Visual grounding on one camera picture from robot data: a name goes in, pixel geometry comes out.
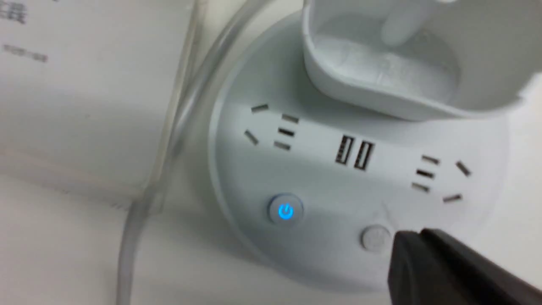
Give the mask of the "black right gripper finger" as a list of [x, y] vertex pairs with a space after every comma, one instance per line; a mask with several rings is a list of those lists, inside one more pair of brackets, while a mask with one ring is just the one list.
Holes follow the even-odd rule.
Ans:
[[540, 305], [541, 291], [443, 230], [394, 235], [388, 290], [393, 305]]

